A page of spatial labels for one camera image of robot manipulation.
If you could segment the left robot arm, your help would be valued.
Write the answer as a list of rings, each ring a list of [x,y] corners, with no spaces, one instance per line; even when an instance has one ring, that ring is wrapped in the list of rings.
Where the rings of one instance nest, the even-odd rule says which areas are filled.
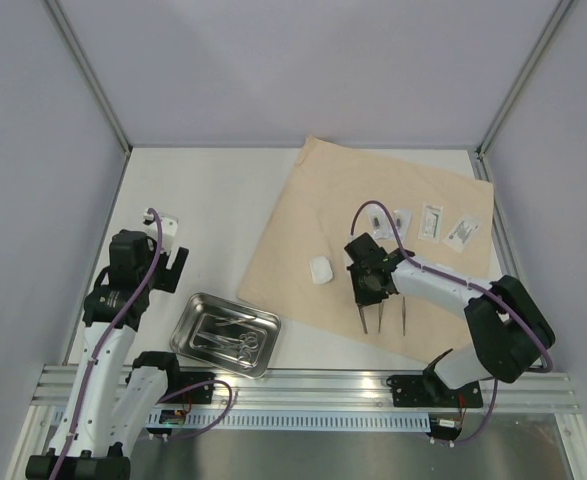
[[[109,263],[84,300],[82,355],[64,415],[46,452],[29,458],[27,478],[129,478],[133,444],[153,405],[183,386],[175,354],[147,351],[116,395],[151,292],[177,288],[188,251],[172,246],[176,233],[171,221],[112,237]]]

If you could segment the stainless steel tray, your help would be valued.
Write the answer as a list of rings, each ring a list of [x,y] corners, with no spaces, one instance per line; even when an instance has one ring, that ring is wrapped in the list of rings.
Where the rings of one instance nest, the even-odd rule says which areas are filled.
[[[258,379],[268,369],[280,330],[281,320],[272,313],[197,293],[169,345],[178,355]]]

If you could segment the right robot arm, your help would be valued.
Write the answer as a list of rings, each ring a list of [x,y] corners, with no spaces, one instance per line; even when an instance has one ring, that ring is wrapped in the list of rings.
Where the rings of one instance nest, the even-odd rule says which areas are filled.
[[[423,370],[423,390],[432,403],[448,404],[460,388],[476,381],[512,384],[537,361],[540,372],[551,369],[555,333],[519,279],[463,277],[402,247],[388,252],[367,233],[352,239],[345,253],[359,309],[403,295],[426,300],[466,322],[471,342],[442,353]]]

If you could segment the steel hemostat forceps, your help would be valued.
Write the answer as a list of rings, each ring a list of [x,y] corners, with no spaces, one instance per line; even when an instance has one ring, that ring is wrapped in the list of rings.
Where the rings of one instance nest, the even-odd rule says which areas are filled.
[[[261,348],[260,338],[253,331],[240,333],[236,337],[199,331],[195,338],[197,348],[226,357],[243,369],[254,366]]]
[[[231,351],[237,358],[251,357],[260,347],[258,336],[253,333],[243,333],[238,337],[229,337],[210,332],[199,332],[195,334],[196,338],[208,342],[206,349]]]

